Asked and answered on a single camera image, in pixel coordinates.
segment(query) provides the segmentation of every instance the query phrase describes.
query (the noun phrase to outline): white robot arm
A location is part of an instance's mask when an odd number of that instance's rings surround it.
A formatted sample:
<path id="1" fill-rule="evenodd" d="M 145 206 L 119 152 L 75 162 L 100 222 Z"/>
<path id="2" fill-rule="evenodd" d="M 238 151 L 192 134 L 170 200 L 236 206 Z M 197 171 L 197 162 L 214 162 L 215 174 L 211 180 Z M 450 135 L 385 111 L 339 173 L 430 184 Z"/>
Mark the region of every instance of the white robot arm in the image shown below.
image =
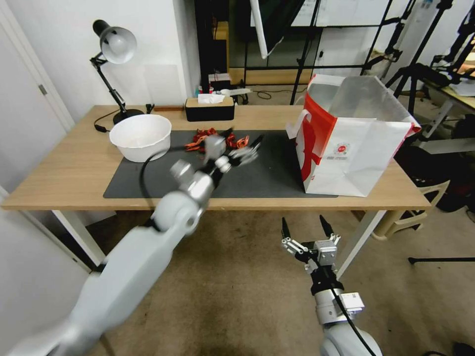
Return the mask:
<path id="1" fill-rule="evenodd" d="M 365 306 L 358 293 L 343 293 L 343 284 L 333 271 L 341 237 L 333 233 L 321 215 L 320 220 L 328 239 L 299 243 L 292 240 L 285 218 L 282 218 L 282 246 L 305 263 L 305 270 L 312 277 L 310 292 L 315 298 L 318 321 L 324 330 L 321 355 L 382 356 L 373 337 L 356 328 L 352 322 Z"/>
<path id="2" fill-rule="evenodd" d="M 104 332 L 123 323 L 168 266 L 181 239 L 194 232 L 223 174 L 257 158 L 261 140 L 225 154 L 225 138 L 209 136 L 201 170 L 178 161 L 171 172 L 179 190 L 165 195 L 147 226 L 130 230 L 89 275 L 68 318 L 23 340 L 8 355 L 83 355 Z"/>

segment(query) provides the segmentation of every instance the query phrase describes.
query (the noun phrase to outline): white bowl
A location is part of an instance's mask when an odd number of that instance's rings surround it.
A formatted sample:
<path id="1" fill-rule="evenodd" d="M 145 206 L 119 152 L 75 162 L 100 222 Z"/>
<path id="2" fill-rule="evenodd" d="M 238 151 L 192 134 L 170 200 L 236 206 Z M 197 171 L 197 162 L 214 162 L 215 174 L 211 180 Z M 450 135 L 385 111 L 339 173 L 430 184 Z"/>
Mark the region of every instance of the white bowl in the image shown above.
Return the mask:
<path id="1" fill-rule="evenodd" d="M 145 162 L 152 154 L 152 160 L 160 158 L 170 148 L 172 124 L 160 115 L 136 115 L 116 124 L 109 133 L 109 140 L 132 162 Z"/>

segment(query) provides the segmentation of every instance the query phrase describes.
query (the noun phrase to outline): paper shopping bag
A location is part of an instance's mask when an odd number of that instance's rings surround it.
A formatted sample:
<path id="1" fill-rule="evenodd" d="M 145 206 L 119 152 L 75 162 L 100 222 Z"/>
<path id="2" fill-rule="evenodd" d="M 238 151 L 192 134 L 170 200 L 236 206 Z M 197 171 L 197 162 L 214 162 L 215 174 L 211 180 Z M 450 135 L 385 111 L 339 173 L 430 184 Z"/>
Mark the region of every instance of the paper shopping bag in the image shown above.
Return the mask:
<path id="1" fill-rule="evenodd" d="M 304 109 L 287 133 L 296 139 L 307 193 L 365 197 L 404 138 L 420 126 L 376 77 L 340 80 L 330 100 L 323 91 L 338 80 L 328 77 L 311 80 Z M 321 98 L 329 111 L 316 102 Z"/>

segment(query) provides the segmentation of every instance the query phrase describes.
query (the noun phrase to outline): lamp shade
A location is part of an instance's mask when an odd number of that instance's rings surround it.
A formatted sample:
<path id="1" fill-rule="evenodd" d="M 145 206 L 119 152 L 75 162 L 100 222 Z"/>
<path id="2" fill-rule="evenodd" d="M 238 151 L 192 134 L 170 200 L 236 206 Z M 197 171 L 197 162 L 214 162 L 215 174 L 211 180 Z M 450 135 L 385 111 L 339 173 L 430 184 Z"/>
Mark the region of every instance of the lamp shade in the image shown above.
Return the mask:
<path id="1" fill-rule="evenodd" d="M 94 21 L 93 29 L 99 36 L 100 50 L 109 62 L 121 64 L 134 56 L 137 40 L 129 30 L 111 27 L 103 20 Z"/>

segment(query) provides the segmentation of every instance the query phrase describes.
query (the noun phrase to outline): tissue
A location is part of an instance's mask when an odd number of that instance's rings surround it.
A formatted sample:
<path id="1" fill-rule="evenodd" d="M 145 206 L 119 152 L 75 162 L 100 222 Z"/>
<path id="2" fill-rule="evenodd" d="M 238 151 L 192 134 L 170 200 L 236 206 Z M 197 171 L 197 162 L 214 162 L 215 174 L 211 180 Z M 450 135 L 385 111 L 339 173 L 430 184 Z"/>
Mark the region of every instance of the tissue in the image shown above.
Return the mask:
<path id="1" fill-rule="evenodd" d="M 198 104 L 218 104 L 223 102 L 224 95 L 219 94 L 198 94 Z"/>

